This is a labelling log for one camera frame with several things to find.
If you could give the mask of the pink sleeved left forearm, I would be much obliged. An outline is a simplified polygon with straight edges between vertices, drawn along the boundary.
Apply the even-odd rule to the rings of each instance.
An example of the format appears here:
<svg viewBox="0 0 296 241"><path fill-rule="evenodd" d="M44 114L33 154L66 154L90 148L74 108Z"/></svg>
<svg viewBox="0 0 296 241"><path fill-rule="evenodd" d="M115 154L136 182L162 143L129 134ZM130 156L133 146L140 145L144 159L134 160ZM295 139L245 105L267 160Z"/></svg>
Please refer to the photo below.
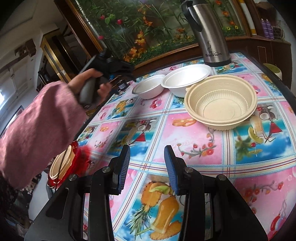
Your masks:
<svg viewBox="0 0 296 241"><path fill-rule="evenodd" d="M1 173L22 189L72 143L86 113L67 84L48 84L1 138Z"/></svg>

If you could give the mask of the left hand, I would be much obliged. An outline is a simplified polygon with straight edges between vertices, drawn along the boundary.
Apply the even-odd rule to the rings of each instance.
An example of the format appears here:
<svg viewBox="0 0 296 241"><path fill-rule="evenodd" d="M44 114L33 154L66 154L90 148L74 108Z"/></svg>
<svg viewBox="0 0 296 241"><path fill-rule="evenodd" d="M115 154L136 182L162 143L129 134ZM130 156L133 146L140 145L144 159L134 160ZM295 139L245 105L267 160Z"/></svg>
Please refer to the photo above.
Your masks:
<svg viewBox="0 0 296 241"><path fill-rule="evenodd" d="M91 79L100 78L103 76L103 73L95 70L94 68L88 69L85 72L78 74L74 77L69 83L68 87L73 92L74 95L78 95L81 92L81 89L84 87L86 82ZM99 105L105 101L109 93L111 92L112 85L107 82L100 84L99 88L96 90L98 94L98 99L96 100L96 104Z"/></svg>

